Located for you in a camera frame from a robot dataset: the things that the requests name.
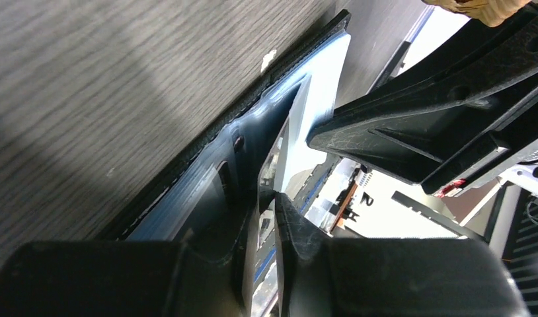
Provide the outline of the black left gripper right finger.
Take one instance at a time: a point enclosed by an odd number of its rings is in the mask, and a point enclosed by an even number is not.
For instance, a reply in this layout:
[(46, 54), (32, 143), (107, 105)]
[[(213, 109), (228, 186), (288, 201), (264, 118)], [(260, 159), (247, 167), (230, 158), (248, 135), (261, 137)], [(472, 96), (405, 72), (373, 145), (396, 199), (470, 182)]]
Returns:
[(337, 238), (275, 195), (281, 316), (529, 316), (481, 241)]

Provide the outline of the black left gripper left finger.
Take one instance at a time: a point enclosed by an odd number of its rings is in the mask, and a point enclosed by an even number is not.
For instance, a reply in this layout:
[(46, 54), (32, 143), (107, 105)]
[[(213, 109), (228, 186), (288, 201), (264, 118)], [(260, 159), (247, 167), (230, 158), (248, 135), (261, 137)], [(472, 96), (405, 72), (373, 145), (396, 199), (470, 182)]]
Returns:
[(258, 194), (182, 242), (35, 241), (0, 269), (0, 316), (248, 316)]

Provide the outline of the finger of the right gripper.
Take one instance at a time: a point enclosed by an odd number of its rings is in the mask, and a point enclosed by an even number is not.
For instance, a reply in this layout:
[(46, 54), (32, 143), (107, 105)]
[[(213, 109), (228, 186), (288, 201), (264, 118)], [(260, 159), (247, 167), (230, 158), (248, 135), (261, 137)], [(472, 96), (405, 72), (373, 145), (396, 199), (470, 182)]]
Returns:
[(409, 70), (336, 109), (307, 143), (434, 196), (538, 165), (538, 4), (494, 28), (468, 21)]

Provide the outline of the black leather card holder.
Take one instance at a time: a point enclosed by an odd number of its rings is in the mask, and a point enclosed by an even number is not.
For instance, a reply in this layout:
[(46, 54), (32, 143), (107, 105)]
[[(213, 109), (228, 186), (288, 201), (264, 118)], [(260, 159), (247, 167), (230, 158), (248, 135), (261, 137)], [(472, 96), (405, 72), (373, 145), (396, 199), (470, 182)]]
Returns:
[(294, 45), (97, 234), (102, 241), (181, 241), (227, 212), (241, 195), (254, 197), (264, 167), (278, 161), (288, 181), (306, 163), (309, 130), (332, 116), (350, 44), (351, 14), (340, 11)]

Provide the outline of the woven wicker tray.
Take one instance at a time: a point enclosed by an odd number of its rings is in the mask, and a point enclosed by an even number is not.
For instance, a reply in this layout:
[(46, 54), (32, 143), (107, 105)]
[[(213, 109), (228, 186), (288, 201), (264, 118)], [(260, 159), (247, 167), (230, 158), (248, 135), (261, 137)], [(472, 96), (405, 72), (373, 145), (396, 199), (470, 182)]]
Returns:
[(529, 4), (530, 0), (422, 0), (427, 5), (471, 19), (481, 21), (488, 27), (501, 25), (505, 20)]

